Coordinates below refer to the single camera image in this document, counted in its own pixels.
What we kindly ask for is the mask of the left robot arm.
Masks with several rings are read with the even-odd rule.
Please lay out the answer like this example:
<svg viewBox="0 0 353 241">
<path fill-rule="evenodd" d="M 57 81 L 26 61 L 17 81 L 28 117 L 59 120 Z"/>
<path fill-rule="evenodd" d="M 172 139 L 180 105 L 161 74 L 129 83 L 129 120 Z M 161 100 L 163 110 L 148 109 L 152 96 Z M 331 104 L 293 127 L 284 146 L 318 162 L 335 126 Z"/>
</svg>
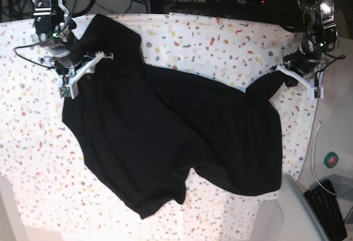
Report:
<svg viewBox="0 0 353 241">
<path fill-rule="evenodd" d="M 283 57 L 283 65 L 292 78 L 298 76 L 296 80 L 303 81 L 310 76 L 314 79 L 313 86 L 318 88 L 324 68 L 318 72 L 315 68 L 324 65 L 324 56 L 335 49 L 338 38 L 334 0 L 296 0 L 296 3 L 303 13 L 303 37 L 298 50 Z"/>
</svg>

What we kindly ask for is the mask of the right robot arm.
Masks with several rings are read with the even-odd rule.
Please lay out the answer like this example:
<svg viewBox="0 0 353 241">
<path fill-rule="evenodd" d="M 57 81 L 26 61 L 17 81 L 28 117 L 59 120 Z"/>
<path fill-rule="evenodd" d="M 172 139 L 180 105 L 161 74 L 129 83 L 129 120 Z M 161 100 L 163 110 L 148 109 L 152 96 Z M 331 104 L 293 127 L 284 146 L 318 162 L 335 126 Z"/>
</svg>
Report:
<svg viewBox="0 0 353 241">
<path fill-rule="evenodd" d="M 88 44 L 93 36 L 77 39 L 72 32 L 77 27 L 73 20 L 86 14 L 87 10 L 75 13 L 76 6 L 69 6 L 65 0 L 32 0 L 34 4 L 33 42 L 47 49 L 49 66 L 62 76 L 63 81 L 71 77 L 70 72 L 82 66 L 87 54 Z"/>
</svg>

